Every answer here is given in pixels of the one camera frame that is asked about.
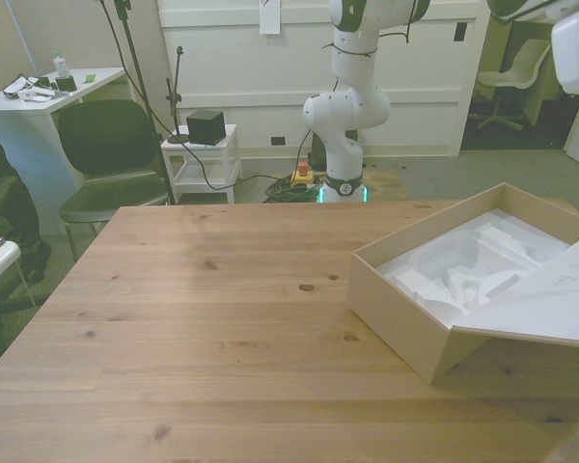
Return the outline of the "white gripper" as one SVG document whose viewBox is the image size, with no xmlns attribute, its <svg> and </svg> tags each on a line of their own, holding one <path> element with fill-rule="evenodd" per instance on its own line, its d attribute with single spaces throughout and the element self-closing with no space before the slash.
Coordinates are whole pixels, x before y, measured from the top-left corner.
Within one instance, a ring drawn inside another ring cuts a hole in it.
<svg viewBox="0 0 579 463">
<path fill-rule="evenodd" d="M 566 93 L 579 95 L 579 12 L 559 21 L 551 38 L 557 78 Z"/>
</svg>

